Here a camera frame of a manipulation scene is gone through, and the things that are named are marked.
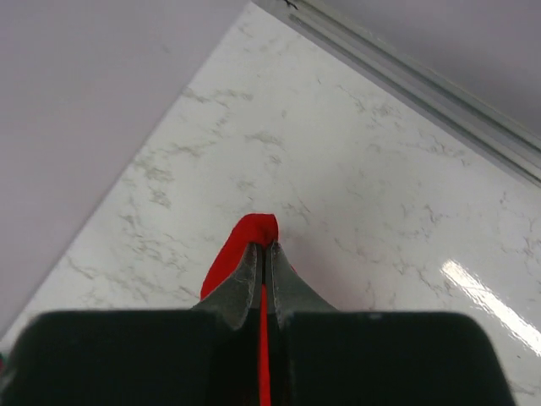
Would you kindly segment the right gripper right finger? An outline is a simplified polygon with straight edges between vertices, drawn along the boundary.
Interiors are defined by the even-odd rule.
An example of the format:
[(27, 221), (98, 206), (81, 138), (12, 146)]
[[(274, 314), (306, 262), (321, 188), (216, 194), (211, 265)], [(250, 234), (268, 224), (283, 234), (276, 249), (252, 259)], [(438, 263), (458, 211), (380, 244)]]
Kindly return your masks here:
[(277, 241), (268, 247), (268, 300), (279, 330), (293, 314), (336, 311), (296, 273)]

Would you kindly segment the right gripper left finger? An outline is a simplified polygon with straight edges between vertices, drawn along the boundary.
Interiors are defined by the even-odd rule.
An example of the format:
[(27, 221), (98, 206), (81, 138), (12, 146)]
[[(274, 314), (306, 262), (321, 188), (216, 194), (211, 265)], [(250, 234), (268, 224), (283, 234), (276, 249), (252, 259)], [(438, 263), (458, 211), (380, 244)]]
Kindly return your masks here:
[(235, 270), (192, 310), (215, 315), (231, 331), (260, 306), (260, 245), (250, 243)]

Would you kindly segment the bright red t shirt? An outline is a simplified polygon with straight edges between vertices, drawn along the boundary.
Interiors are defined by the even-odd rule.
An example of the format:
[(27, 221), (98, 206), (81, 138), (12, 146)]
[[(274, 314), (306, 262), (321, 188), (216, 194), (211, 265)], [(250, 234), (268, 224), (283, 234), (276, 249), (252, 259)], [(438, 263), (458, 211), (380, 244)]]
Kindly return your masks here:
[(211, 405), (289, 405), (291, 380), (287, 351), (276, 318), (269, 310), (268, 247), (278, 242), (272, 214), (250, 213), (233, 227), (205, 276), (200, 301), (237, 267), (250, 243), (260, 245), (260, 306), (243, 327), (231, 331), (218, 320), (218, 344), (210, 368)]

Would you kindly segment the right aluminium frame post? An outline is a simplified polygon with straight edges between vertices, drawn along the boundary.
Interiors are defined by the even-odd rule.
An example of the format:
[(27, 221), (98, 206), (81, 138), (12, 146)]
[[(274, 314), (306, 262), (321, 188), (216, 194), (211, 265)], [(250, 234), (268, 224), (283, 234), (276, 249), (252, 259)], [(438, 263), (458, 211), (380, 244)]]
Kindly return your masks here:
[(460, 141), (540, 184), (540, 140), (461, 86), (397, 51), (325, 1), (259, 1), (258, 6), (360, 74), (385, 85)]

